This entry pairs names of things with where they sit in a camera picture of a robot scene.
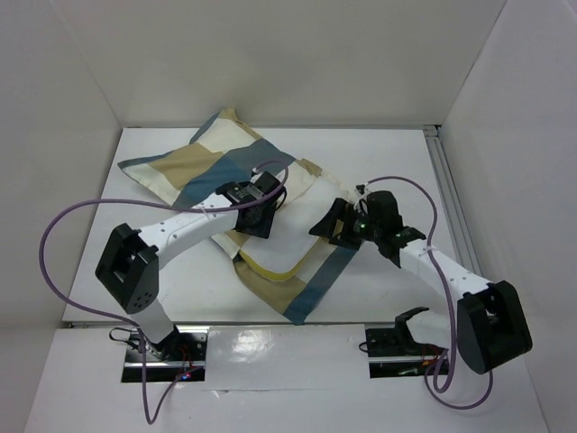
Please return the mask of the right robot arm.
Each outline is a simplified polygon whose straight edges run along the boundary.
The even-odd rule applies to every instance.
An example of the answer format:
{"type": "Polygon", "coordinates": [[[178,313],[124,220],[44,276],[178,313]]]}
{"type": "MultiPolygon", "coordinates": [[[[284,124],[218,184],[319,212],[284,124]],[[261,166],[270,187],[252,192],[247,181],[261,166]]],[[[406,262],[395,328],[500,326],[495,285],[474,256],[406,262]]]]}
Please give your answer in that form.
{"type": "Polygon", "coordinates": [[[457,351],[471,370],[484,374],[532,349],[515,287],[489,281],[439,252],[422,232],[404,224],[391,192],[372,192],[357,203],[338,198],[309,233],[354,251],[371,242],[384,258],[445,298],[451,315],[417,309],[395,329],[400,352],[436,345],[457,351]]]}

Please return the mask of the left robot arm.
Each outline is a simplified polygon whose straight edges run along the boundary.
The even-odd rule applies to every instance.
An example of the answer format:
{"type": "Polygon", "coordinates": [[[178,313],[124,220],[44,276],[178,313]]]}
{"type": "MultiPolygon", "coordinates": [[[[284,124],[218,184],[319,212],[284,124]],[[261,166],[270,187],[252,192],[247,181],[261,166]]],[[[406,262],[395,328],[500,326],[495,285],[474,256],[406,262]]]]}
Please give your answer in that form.
{"type": "Polygon", "coordinates": [[[228,231],[267,239],[287,191],[271,173],[228,182],[198,204],[157,224],[113,229],[96,266],[96,278],[139,325],[147,351],[171,358],[184,338],[159,300],[160,271],[181,253],[228,231]]]}

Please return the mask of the blue beige checked pillowcase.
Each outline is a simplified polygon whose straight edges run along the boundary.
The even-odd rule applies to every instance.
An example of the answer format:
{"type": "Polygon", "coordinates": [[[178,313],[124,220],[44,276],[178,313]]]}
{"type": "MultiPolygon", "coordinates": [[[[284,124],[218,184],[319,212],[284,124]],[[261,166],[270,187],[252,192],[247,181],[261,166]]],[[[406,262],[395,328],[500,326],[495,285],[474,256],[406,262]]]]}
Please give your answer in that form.
{"type": "MultiPolygon", "coordinates": [[[[192,207],[226,182],[246,181],[256,167],[277,177],[287,173],[287,182],[306,176],[338,180],[315,163],[278,149],[239,120],[232,108],[209,118],[187,145],[120,161],[118,167],[173,207],[192,207]]],[[[296,325],[306,321],[354,256],[353,251],[334,245],[334,252],[309,280],[294,275],[285,281],[271,281],[252,270],[240,256],[241,247],[251,237],[255,236],[228,231],[213,239],[230,257],[243,285],[296,325]]]]}

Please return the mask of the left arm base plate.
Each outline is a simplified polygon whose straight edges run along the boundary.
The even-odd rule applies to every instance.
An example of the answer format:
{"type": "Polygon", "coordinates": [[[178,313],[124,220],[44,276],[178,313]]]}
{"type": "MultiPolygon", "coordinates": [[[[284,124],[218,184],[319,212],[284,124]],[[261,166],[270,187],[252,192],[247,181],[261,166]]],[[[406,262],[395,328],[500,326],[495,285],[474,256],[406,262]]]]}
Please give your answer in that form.
{"type": "MultiPolygon", "coordinates": [[[[125,348],[122,383],[142,382],[142,350],[135,329],[114,327],[109,339],[125,348]]],[[[149,343],[145,346],[147,382],[203,382],[206,377],[208,327],[179,327],[179,341],[164,352],[149,343]]]]}

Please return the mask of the white pillow yellow edge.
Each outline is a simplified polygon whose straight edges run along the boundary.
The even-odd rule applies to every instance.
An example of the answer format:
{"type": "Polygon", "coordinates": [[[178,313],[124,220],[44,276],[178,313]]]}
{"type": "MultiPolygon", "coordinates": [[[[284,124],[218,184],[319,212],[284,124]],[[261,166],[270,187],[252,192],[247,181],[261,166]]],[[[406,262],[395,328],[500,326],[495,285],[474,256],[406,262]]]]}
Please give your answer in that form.
{"type": "Polygon", "coordinates": [[[276,212],[267,239],[249,238],[240,256],[260,276],[285,281],[294,275],[309,280],[335,247],[309,230],[328,213],[336,198],[350,197],[349,190],[328,176],[289,180],[288,196],[276,212]]]}

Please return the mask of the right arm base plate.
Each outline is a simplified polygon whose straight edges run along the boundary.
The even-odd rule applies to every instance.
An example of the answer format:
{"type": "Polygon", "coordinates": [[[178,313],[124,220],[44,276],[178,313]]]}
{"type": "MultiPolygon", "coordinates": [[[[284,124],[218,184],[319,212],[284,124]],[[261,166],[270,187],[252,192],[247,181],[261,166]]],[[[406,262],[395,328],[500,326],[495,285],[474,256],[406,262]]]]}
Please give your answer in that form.
{"type": "Polygon", "coordinates": [[[430,328],[428,319],[435,319],[435,314],[417,307],[397,315],[393,322],[365,326],[365,339],[358,348],[368,357],[371,379],[423,376],[436,364],[446,347],[435,342],[445,343],[448,323],[441,317],[440,328],[437,324],[430,328]]]}

